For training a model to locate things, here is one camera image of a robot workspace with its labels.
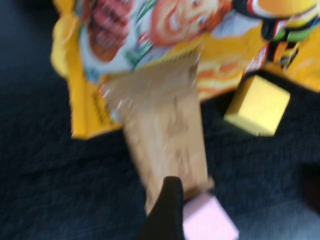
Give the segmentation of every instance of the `cartoon face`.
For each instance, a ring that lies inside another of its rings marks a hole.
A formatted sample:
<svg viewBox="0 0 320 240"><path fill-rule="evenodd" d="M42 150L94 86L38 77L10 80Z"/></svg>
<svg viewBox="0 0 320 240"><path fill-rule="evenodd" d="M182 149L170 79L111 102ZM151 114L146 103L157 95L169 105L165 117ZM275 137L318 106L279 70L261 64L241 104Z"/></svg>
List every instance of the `cartoon face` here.
<svg viewBox="0 0 320 240"><path fill-rule="evenodd" d="M222 0L158 0L152 12L150 39L155 45L166 46L212 31L226 14L222 6Z"/></svg>

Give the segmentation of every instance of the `toy block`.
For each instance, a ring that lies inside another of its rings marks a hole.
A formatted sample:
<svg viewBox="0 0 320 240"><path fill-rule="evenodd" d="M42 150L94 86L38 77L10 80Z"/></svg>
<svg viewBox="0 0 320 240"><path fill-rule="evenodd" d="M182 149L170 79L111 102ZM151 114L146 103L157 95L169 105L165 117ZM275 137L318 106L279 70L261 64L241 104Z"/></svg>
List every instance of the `toy block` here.
<svg viewBox="0 0 320 240"><path fill-rule="evenodd" d="M256 136L273 136L285 112L290 94L255 75L236 90L224 119Z"/></svg>

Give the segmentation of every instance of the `colorful packaging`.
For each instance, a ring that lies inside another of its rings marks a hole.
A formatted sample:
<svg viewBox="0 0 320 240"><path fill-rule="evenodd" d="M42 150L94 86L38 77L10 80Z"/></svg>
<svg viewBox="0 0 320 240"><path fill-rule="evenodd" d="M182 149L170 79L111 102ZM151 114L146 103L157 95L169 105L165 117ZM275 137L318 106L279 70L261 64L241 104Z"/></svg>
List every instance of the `colorful packaging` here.
<svg viewBox="0 0 320 240"><path fill-rule="evenodd" d="M54 29L51 61L68 81L72 136L86 139L121 127L118 115L99 95L106 75L123 74L199 46L201 101L235 89L244 72L263 67L286 70L292 81L311 89L318 86L313 80L319 76L315 66L320 56L312 51L319 48L317 40L303 41L319 23L317 0L294 7L281 0L281 8L279 1L240 2L55 0L61 18Z"/></svg>

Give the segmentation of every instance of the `printed food image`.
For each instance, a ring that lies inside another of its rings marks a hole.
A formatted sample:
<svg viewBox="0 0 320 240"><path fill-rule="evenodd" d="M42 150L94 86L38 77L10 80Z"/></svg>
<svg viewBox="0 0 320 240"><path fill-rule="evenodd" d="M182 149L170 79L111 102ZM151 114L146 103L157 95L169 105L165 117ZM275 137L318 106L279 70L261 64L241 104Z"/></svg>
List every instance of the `printed food image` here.
<svg viewBox="0 0 320 240"><path fill-rule="evenodd" d="M156 46L189 41L212 30L232 10L231 0L158 0L149 37Z"/></svg>
<svg viewBox="0 0 320 240"><path fill-rule="evenodd" d="M197 70L200 100L236 88L247 64L241 55L226 55L214 61L200 62Z"/></svg>
<svg viewBox="0 0 320 240"><path fill-rule="evenodd" d="M103 62L110 62L129 34L133 0L84 0L83 18L90 46Z"/></svg>

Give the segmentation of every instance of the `dark carpet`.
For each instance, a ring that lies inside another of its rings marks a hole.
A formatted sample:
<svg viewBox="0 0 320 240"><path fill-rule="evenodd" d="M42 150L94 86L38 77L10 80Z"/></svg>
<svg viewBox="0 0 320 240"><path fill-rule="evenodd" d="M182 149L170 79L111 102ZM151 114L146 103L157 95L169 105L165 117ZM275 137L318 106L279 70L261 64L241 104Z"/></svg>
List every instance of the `dark carpet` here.
<svg viewBox="0 0 320 240"><path fill-rule="evenodd" d="M71 139L67 85L49 60L57 14L15 1L0 11L0 239L130 240L146 219L144 189L120 131ZM273 81L291 93L275 137L239 134L218 99L203 104L212 192L241 240L317 240L300 180L320 163L320 95Z"/></svg>

